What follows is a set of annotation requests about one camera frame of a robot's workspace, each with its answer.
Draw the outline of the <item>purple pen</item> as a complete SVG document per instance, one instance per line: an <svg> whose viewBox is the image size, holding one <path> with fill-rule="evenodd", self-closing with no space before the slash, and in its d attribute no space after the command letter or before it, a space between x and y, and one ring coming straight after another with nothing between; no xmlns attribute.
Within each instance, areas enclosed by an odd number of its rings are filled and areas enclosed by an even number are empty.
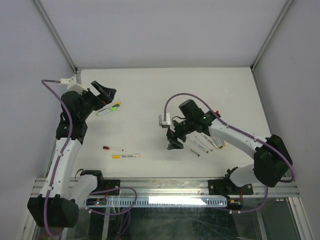
<svg viewBox="0 0 320 240"><path fill-rule="evenodd" d="M200 148L202 151L204 151L205 153L209 153L209 151L203 146L201 145L199 142L197 142L194 139L190 140L194 145L196 145L198 148Z"/></svg>

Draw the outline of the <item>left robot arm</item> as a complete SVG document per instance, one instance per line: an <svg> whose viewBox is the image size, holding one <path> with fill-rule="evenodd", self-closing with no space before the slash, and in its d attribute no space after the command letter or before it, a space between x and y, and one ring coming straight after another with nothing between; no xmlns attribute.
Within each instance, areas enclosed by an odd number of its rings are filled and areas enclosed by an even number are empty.
<svg viewBox="0 0 320 240"><path fill-rule="evenodd" d="M97 81L91 85L98 91L95 95L89 88L67 79L58 81L67 86L67 92L58 96L62 112L55 134L54 156L45 183L37 197L30 197L27 208L37 226L45 228L73 228L79 218L80 208L91 194L100 194L105 188L100 170L85 170L73 187L70 187L76 157L83 146L88 129L89 115L113 102L116 89L108 88Z"/></svg>

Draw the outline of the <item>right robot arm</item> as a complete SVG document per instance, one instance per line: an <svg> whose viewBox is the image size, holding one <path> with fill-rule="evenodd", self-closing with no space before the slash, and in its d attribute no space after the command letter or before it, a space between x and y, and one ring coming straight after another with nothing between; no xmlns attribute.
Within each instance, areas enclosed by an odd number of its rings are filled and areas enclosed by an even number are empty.
<svg viewBox="0 0 320 240"><path fill-rule="evenodd" d="M168 150L183 149L187 135L197 132L226 141L252 158L252 164L227 171L223 182L226 192L234 194L242 186L252 183L273 188L283 181L287 171L293 169L293 161L279 136L262 137L247 133L225 122L217 112L203 112L192 99L181 103L179 109L183 114L181 122L171 120L168 112L158 117L159 125L167 129Z"/></svg>

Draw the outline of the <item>opened black pen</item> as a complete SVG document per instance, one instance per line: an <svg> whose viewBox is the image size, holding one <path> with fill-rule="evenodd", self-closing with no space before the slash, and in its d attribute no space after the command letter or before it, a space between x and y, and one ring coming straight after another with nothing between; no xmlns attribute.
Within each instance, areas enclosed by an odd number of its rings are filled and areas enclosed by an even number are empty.
<svg viewBox="0 0 320 240"><path fill-rule="evenodd" d="M184 147L186 150L188 150L189 152L191 152L192 154L196 155L197 157L200 156L200 154L199 154L198 152L196 152L194 149L190 148L189 146L187 146L187 145L184 144L183 147Z"/></svg>

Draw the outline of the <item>yellow capped pen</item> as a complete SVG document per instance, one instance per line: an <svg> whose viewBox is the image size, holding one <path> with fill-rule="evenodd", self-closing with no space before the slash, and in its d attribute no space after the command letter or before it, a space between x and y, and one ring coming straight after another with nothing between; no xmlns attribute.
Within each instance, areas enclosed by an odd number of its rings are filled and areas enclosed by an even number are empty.
<svg viewBox="0 0 320 240"><path fill-rule="evenodd" d="M103 107L99 111L104 111L104 110L112 109L114 107L119 107L121 105L121 103L122 103L121 101L115 102L115 103L111 103L110 105Z"/></svg>
<svg viewBox="0 0 320 240"><path fill-rule="evenodd" d="M124 159L124 158L140 158L140 154L124 154L124 155L112 155L112 159Z"/></svg>

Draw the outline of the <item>green capped pen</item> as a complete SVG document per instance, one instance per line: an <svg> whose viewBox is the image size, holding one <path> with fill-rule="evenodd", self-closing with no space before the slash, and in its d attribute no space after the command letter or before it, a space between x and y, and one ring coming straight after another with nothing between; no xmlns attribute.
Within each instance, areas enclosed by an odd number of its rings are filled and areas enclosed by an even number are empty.
<svg viewBox="0 0 320 240"><path fill-rule="evenodd" d="M113 111L115 111L119 106L120 106L119 104L115 104L115 105L113 105L113 106L111 106L111 107L108 107L108 108L106 108L106 109L99 110L99 111L96 113L96 115L97 115L97 116L101 116L101 115L104 115L104 114L106 114L106 113L113 112Z"/></svg>

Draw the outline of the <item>yellow capped lower pen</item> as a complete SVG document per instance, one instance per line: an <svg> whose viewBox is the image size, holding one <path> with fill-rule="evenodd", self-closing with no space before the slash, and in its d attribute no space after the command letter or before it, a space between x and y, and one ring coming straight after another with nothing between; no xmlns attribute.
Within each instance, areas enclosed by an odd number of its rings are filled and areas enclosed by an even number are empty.
<svg viewBox="0 0 320 240"><path fill-rule="evenodd" d="M124 155L112 155L112 159L124 159L124 158L140 158L140 154L124 154Z"/></svg>

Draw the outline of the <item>left frame post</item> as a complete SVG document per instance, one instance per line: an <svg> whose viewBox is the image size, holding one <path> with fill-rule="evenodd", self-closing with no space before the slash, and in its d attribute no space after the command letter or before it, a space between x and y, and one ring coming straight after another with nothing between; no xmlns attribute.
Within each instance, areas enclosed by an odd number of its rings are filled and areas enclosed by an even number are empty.
<svg viewBox="0 0 320 240"><path fill-rule="evenodd" d="M41 17L44 25L46 26L49 34L51 35L53 41L57 45L58 50L62 54L63 58L67 62L68 66L71 68L73 73L77 73L78 68L73 61L70 53L68 52L65 44L63 43L58 31L56 30L49 14L47 13L44 5L42 4L41 0L31 0L32 4L34 5L35 9L37 10L39 16Z"/></svg>

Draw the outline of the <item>frame post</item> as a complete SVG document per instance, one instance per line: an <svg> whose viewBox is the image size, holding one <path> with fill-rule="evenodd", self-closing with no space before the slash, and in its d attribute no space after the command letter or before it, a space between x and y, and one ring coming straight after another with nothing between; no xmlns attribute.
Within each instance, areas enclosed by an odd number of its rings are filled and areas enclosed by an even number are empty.
<svg viewBox="0 0 320 240"><path fill-rule="evenodd" d="M269 30L261 48L259 49L255 59L253 60L252 64L250 65L250 69L252 72L255 71L255 69L257 68L259 62L261 61L262 57L264 56L267 48L269 47L269 45L271 44L271 41L273 40L273 38L275 37L279 27L281 26L284 18L286 17L288 11L290 10L291 6L293 5L295 1L294 0L286 0L279 12L279 14L277 15L274 23L272 24L271 29Z"/></svg>
<svg viewBox="0 0 320 240"><path fill-rule="evenodd" d="M32 4L34 5L35 9L37 10L39 16L41 17L44 25L46 26L49 34L51 35L53 41L57 45L58 50L62 54L63 58L67 62L68 66L71 68L73 73L77 73L78 68L73 61L70 53L68 52L65 44L63 43L58 31L56 30L49 14L47 13L44 5L42 4L41 0L31 0Z"/></svg>

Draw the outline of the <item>aluminium front rail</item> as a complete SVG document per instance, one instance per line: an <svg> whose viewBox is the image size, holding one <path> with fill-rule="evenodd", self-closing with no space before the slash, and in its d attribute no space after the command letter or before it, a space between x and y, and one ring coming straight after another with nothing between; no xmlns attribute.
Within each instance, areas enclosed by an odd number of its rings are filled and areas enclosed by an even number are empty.
<svg viewBox="0 0 320 240"><path fill-rule="evenodd" d="M149 196L184 196L184 197L207 197L221 195L209 195L208 180L210 178L105 178L119 179L120 187L131 187L136 190L139 198ZM46 183L45 178L36 178L31 197L37 197ZM263 198L265 196L266 187L261 183L250 183L253 187L253 195L243 195L243 198ZM131 190L120 190L119 196L131 197L134 193ZM289 198L300 197L300 191L295 182L283 183L279 182L275 187L268 188L269 198Z"/></svg>

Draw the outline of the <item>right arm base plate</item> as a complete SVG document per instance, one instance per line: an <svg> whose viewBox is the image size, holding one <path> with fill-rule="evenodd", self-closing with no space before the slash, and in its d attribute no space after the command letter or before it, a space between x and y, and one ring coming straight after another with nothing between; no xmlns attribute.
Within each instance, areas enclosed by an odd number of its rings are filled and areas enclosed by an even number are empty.
<svg viewBox="0 0 320 240"><path fill-rule="evenodd" d="M207 183L209 195L220 195L226 197L230 195L251 196L254 194L253 186L251 184L238 187L229 179L224 178L209 179Z"/></svg>

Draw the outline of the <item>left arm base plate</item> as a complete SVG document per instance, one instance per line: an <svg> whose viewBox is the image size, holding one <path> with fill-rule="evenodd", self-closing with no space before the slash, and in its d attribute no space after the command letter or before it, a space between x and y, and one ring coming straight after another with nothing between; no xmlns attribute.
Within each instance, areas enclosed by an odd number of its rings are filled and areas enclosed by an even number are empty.
<svg viewBox="0 0 320 240"><path fill-rule="evenodd" d="M94 190L95 192L101 192L103 191L102 195L104 196L118 196L120 194L119 187L121 186L121 180L120 179L104 179L103 182L99 183L97 188Z"/></svg>

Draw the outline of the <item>right frame post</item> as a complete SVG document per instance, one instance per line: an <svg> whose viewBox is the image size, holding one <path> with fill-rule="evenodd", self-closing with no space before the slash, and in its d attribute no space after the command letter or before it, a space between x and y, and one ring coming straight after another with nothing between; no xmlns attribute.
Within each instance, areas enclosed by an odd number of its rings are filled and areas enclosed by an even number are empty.
<svg viewBox="0 0 320 240"><path fill-rule="evenodd" d="M252 64L250 65L250 69L252 72L255 71L255 69L257 68L259 62L261 61L262 57L264 56L267 48L269 47L269 45L271 44L271 41L273 40L273 38L275 37L279 27L281 26L284 18L286 17L288 11L290 10L291 6L293 5L295 1L294 0L286 0L279 12L279 14L277 15L274 23L272 24L271 29L269 30L261 48L259 49L255 59L253 60Z"/></svg>

